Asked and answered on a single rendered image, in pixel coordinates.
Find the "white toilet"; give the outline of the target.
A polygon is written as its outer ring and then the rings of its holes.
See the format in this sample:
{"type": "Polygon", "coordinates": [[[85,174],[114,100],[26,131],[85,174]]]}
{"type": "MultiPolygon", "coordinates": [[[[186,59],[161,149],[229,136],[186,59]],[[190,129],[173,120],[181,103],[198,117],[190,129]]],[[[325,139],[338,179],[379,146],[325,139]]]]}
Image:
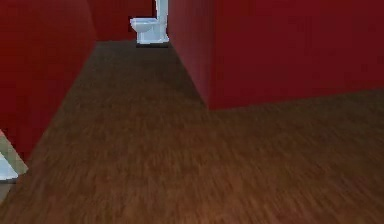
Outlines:
{"type": "Polygon", "coordinates": [[[132,18],[130,25],[137,34],[138,44],[168,43],[167,34],[169,0],[155,0],[156,16],[147,18],[132,18]]]}

